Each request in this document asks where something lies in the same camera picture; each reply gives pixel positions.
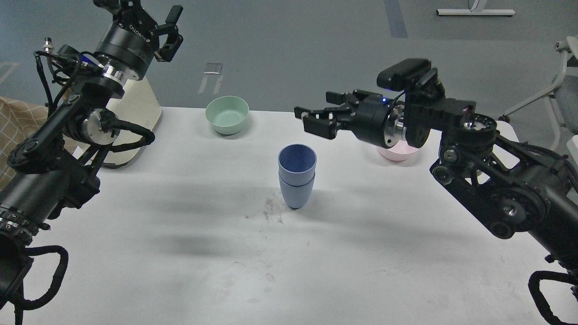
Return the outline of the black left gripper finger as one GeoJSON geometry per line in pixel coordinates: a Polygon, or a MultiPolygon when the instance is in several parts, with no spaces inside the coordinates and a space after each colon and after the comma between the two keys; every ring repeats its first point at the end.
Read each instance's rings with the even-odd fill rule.
{"type": "Polygon", "coordinates": [[[172,6],[165,19],[165,24],[157,25],[154,29],[154,37],[167,36],[165,43],[155,52],[155,58],[158,62],[171,62],[182,44],[183,37],[177,26],[182,11],[182,5],[172,6]]]}
{"type": "Polygon", "coordinates": [[[118,0],[93,0],[93,4],[98,8],[107,10],[114,19],[118,14],[118,0]]]}

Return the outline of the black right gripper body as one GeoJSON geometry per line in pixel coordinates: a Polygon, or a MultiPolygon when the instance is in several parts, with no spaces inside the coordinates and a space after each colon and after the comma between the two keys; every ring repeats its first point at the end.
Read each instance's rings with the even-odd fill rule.
{"type": "Polygon", "coordinates": [[[361,141],[381,148],[392,148],[405,138],[403,105],[369,91],[354,90],[353,119],[350,130],[361,141]]]}

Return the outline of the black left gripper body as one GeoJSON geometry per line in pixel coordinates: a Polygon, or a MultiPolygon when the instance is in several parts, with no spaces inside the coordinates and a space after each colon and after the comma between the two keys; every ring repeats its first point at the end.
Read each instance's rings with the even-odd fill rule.
{"type": "Polygon", "coordinates": [[[95,50],[97,60],[124,71],[128,79],[142,80],[158,49],[150,33],[156,26],[140,0],[119,0],[117,18],[95,50]]]}

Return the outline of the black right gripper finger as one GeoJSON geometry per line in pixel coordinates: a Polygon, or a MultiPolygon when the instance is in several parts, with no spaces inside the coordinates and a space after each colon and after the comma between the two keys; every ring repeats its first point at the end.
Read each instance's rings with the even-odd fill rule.
{"type": "Polygon", "coordinates": [[[330,107],[328,107],[330,109],[353,109],[361,103],[361,99],[355,91],[352,93],[327,91],[325,97],[326,102],[331,104],[330,107]]]}
{"type": "Polygon", "coordinates": [[[345,105],[320,110],[295,107],[294,115],[302,120],[305,132],[326,139],[334,139],[339,130],[350,129],[355,112],[345,105]]]}

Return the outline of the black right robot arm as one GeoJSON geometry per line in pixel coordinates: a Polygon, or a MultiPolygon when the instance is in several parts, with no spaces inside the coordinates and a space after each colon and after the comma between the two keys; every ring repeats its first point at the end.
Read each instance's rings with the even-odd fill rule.
{"type": "Polygon", "coordinates": [[[295,117],[310,134],[334,139],[339,130],[349,130],[359,140],[387,149],[400,140],[421,148],[431,130],[440,131],[439,158],[430,168],[434,179],[495,237],[527,232],[548,251],[548,263],[566,269],[536,271],[528,280],[543,319],[561,325],[540,284],[568,283],[577,295],[577,206],[567,196],[577,189],[577,171],[567,157],[508,140],[494,119],[475,112],[474,101],[447,98],[429,60],[403,60],[380,72],[376,83],[397,91],[403,101],[363,90],[328,91],[331,107],[295,107],[295,117]]]}

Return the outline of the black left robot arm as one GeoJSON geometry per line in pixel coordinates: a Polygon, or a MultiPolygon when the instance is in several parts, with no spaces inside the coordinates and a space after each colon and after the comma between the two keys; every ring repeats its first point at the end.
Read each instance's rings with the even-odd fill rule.
{"type": "Polygon", "coordinates": [[[95,0],[113,16],[94,52],[51,39],[34,57],[45,89],[46,122],[8,155],[15,176],[1,191],[1,306],[12,304],[14,322],[41,308],[60,290],[69,254],[58,245],[30,247],[46,220],[63,208],[81,208],[99,193],[97,173],[108,153],[151,144],[148,128],[121,120],[109,109],[128,80],[142,80],[153,60],[170,62],[182,44],[177,22],[182,6],[171,7],[163,24],[139,0],[95,0]]]}

